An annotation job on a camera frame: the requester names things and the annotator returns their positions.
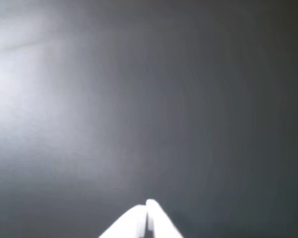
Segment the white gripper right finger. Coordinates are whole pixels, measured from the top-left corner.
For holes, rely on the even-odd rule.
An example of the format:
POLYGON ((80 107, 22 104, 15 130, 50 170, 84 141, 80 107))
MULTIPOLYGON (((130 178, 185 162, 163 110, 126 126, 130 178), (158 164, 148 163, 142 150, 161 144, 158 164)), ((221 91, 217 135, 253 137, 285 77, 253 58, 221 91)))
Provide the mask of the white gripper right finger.
POLYGON ((148 212, 148 230, 155 238, 184 238, 170 217, 154 199, 146 201, 148 212))

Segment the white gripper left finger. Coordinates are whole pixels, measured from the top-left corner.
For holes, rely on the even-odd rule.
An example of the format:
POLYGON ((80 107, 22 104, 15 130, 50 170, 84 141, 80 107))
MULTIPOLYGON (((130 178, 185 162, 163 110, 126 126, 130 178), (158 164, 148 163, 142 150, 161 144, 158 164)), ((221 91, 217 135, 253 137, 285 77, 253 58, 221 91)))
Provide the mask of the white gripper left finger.
POLYGON ((121 215, 99 238, 144 238, 147 207, 136 205, 121 215))

